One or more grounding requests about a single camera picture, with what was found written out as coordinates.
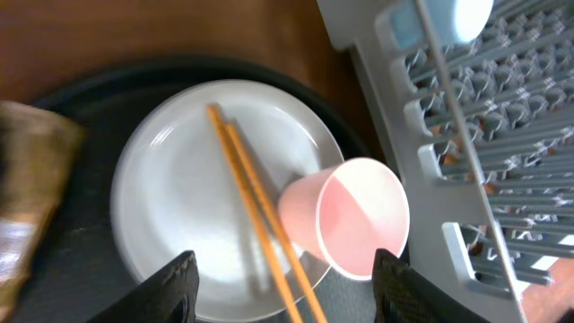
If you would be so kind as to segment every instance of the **cup rim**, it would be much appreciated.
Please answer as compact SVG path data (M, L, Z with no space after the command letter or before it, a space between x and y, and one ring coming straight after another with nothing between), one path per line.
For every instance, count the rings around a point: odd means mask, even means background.
M337 173L338 170L340 170L344 166L348 166L349 164L355 163L358 161L361 161L361 162L369 161L369 162L376 163L384 172L386 172L389 175L389 177L392 180L392 183L400 191L401 200L405 205L405 211L406 211L405 212L406 213L406 232L404 235L404 239L401 242L401 248L400 248L398 254L395 255L397 257L400 257L404 252L404 247L406 246L406 242L407 242L408 236L409 236L409 231L410 231L410 226L411 226L411 217L410 217L409 204L408 204L408 200L406 198L406 193L404 192L403 184L398 179L398 177L395 175L395 173L391 169L389 169L388 166L385 165L384 163L377 161L377 160L374 160L372 158L367 158L367 157L352 158L352 159L350 159L348 161L344 161L340 165L336 166L335 170L333 170L333 172L329 175L329 177L327 178L327 180L325 181L325 183L321 187L321 191L319 192L319 196L317 199L317 205L315 208L315 234L317 235L317 241L318 241L319 248L321 249L321 252L323 253L323 256L325 257L326 262L330 266L332 266L339 274L343 275L346 278L352 279L354 281L366 282L366 281L369 281L372 279L372 274L371 275L356 275L356 274L350 273L349 271L345 270L344 268L339 266L339 264L336 263L336 261L333 259L333 257L331 257L331 254L329 253L329 251L326 248L326 245L325 245L325 242L323 240L323 236L322 236L321 230L320 230L320 220L321 220L320 215L321 215L321 213L319 211L321 208L321 202L323 201L323 195L325 194L326 187L329 185L331 180L335 177L335 174Z

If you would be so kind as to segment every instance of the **cup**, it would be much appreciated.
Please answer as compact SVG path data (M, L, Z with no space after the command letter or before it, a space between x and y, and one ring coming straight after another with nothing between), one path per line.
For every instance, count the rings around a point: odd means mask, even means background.
M493 0L425 0L442 45L467 43L481 33ZM400 49L423 40L424 30L414 0L404 0L391 13L391 28Z
M401 182L370 158L351 159L291 183L278 211L291 241L358 281L370 280L377 249L399 257L409 232Z

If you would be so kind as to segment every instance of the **light blue object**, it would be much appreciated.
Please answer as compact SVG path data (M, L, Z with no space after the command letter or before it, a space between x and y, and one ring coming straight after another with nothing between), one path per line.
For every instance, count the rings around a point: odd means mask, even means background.
M484 29L493 0L425 0L442 45L467 43ZM406 49L424 37L414 0L406 0L391 13L396 44Z

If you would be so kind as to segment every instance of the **chopstick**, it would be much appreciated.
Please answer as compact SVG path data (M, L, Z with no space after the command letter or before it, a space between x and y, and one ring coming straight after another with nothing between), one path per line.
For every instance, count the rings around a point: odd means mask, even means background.
M241 199L243 200L243 203L245 204L245 207L248 211L249 219L255 228L259 242L261 242L261 247L263 248L265 258L267 259L267 263L271 268L271 273L273 274L277 288L279 289L279 292L283 298L285 307L289 312L289 316L291 317L293 323L302 323L303 320L301 319L299 310L297 310L297 304L295 304L295 300L293 299L293 295L289 289L289 285L287 284L287 279L285 279L285 275L281 269L279 258L277 255L275 255L273 246L271 245L271 240L267 236L265 226L259 218L257 204L251 195L249 183L241 172L240 160L237 158L237 155L234 152L233 145L226 132L226 127L223 123L222 116L215 106L209 107L208 114L212 121L213 127L217 132L220 144L222 145L223 151L225 152L225 157L228 164L230 165L231 173L235 179L235 184L238 186Z
M289 237L287 236L287 232L279 220L279 215L277 214L277 211L275 211L273 202L271 202L271 198L269 198L269 195L267 195L265 188L261 184L261 179L259 179L255 167L253 166L253 162L249 158L245 145L241 142L236 127L232 124L227 124L225 128L227 129L227 133L229 134L231 142L233 143L233 147L235 148L235 151L241 160L241 164L243 165L245 173L248 176L249 183L253 187L255 196L259 201L261 208L263 209L263 213L265 214L269 224L271 224L271 228L275 232L275 235L279 239L281 247L287 256L291 267L293 268L295 277L297 277L299 286L303 290L305 297L307 297L307 302L309 303L311 311L313 312L313 316L315 316L317 322L326 323L325 313L321 309L321 304L319 304L319 300L313 292L313 287L311 286L311 283L305 274L305 269L303 269L303 266L301 265L301 262L299 262L299 258L297 257L295 250L293 250L293 246L291 245Z

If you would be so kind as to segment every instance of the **pink cylinder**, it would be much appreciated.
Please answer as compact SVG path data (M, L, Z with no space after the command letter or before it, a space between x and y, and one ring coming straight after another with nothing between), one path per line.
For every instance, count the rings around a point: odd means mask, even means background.
M409 232L401 182L385 164L369 158L291 183L278 211L294 243L353 280L371 278L377 249L399 257Z

